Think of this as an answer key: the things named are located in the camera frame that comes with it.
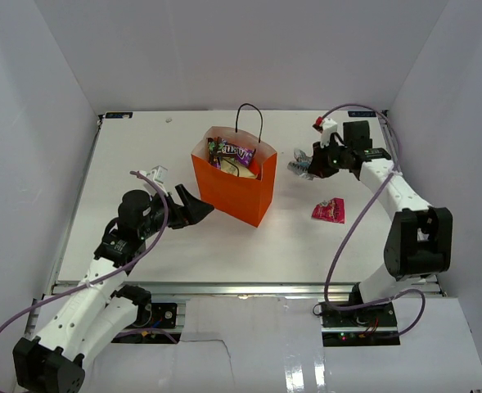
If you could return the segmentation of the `brown purple M&M's packet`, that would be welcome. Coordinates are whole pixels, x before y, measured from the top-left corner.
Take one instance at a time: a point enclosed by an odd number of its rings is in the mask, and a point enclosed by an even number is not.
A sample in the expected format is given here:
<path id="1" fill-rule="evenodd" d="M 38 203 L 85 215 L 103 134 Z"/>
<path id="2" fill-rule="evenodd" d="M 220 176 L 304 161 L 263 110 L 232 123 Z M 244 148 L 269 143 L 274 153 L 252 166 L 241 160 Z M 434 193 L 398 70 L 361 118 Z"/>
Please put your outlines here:
<path id="1" fill-rule="evenodd" d="M 221 137 L 207 138 L 208 162 L 216 169 L 221 169 L 223 140 Z"/>

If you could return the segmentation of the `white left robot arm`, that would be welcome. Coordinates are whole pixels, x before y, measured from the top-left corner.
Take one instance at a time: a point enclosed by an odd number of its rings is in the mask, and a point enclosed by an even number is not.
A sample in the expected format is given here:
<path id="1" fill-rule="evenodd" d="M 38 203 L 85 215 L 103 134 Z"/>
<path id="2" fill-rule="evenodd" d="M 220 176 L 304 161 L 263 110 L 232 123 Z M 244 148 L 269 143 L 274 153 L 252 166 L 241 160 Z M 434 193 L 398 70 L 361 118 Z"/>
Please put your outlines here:
<path id="1" fill-rule="evenodd" d="M 131 262 L 146 251 L 151 236 L 198 224 L 214 209 L 182 184 L 175 189 L 180 204 L 160 188 L 153 195 L 143 190 L 123 195 L 76 291 L 33 338 L 15 345 L 19 386 L 31 392 L 78 392 L 87 368 L 119 333 L 150 321 L 150 292 L 124 282 Z"/>

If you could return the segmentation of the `orange paper bag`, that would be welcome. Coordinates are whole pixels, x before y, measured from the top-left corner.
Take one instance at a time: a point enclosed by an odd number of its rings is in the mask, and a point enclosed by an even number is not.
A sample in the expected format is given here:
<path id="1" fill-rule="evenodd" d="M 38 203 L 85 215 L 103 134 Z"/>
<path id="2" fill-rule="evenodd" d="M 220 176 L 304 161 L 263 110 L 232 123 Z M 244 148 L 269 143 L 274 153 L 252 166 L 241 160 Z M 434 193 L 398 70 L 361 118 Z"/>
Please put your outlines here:
<path id="1" fill-rule="evenodd" d="M 220 210 L 247 224 L 257 227 L 262 222 L 273 200 L 273 190 L 277 171 L 277 151 L 262 140 L 264 118 L 259 118 L 257 136 L 240 129 L 241 109 L 260 109 L 250 103 L 243 103 L 236 111 L 234 127 L 213 126 L 191 152 L 200 197 Z M 221 137 L 237 146 L 255 150 L 248 169 L 258 178 L 239 178 L 214 168 L 208 162 L 207 138 Z"/>

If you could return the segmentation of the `cassava chips bag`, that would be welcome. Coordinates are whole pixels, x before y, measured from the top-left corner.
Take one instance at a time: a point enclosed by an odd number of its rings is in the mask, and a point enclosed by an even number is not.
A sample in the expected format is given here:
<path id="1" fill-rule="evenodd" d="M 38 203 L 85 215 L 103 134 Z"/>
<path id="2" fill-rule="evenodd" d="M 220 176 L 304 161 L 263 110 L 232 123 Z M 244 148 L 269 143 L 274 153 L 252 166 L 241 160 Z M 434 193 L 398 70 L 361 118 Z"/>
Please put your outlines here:
<path id="1" fill-rule="evenodd" d="M 232 158 L 221 157 L 220 170 L 226 174 L 230 174 L 239 178 L 258 178 L 258 175 L 255 172 L 251 171 L 240 162 Z"/>

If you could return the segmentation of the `silver candy wrapper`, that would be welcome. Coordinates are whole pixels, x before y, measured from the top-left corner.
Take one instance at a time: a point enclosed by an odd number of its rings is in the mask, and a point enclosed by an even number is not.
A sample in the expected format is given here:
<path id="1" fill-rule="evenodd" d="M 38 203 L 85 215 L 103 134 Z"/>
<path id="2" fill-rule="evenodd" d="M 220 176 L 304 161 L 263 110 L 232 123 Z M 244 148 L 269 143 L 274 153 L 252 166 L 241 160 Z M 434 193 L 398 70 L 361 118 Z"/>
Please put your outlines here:
<path id="1" fill-rule="evenodd" d="M 309 173 L 309 166 L 312 163 L 312 157 L 308 156 L 299 148 L 295 148 L 293 154 L 294 160 L 287 164 L 287 169 L 300 178 L 313 180 L 314 175 Z"/>

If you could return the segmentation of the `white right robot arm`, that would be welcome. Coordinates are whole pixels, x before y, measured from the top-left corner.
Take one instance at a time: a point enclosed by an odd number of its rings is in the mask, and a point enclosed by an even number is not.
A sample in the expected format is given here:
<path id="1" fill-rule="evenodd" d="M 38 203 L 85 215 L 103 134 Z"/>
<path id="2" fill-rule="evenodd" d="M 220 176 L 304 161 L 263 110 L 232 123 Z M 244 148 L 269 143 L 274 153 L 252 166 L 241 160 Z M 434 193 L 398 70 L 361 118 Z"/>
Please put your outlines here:
<path id="1" fill-rule="evenodd" d="M 365 327 L 376 319 L 376 305 L 399 298 L 420 279 L 448 271 L 453 215 L 445 207 L 433 207 L 410 187 L 390 153 L 373 146 L 366 120 L 344 122 L 341 133 L 331 119 L 319 118 L 313 127 L 321 137 L 313 144 L 308 172 L 328 178 L 349 171 L 372 192 L 371 201 L 379 202 L 391 220 L 382 265 L 354 286 L 347 304 L 335 307 Z"/>

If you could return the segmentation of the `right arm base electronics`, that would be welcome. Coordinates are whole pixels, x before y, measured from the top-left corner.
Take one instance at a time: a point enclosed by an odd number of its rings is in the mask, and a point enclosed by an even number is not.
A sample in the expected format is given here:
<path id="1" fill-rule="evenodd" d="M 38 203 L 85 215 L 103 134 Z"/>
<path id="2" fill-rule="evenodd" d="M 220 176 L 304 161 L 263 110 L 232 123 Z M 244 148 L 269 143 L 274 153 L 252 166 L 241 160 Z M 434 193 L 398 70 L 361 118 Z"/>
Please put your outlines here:
<path id="1" fill-rule="evenodd" d="M 318 303 L 312 311 L 321 320 L 322 344 L 325 348 L 400 345 L 392 304 L 342 312 L 329 309 L 325 303 Z"/>

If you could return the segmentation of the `pink snack packet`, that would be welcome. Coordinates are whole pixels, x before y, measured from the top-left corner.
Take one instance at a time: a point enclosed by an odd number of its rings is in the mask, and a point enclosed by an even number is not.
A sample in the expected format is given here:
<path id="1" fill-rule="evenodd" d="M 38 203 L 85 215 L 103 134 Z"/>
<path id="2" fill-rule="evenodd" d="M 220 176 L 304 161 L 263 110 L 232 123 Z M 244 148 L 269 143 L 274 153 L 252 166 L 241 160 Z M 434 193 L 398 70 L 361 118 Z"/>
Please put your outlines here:
<path id="1" fill-rule="evenodd" d="M 342 198 L 334 197 L 315 206 L 311 217 L 334 224 L 345 223 L 345 202 Z"/>

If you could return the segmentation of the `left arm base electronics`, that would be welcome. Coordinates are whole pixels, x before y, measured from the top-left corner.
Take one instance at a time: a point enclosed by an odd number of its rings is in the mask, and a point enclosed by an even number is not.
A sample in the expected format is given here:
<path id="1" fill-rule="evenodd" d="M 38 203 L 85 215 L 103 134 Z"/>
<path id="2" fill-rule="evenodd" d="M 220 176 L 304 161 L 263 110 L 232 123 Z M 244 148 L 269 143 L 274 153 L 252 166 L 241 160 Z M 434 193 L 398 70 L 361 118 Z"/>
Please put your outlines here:
<path id="1" fill-rule="evenodd" d="M 141 316 L 135 323 L 126 327 L 127 330 L 141 331 L 131 337 L 125 337 L 124 342 L 161 343 L 170 342 L 164 334 L 147 332 L 146 328 L 159 328 L 172 332 L 177 326 L 178 305 L 176 303 L 151 303 L 144 307 Z"/>

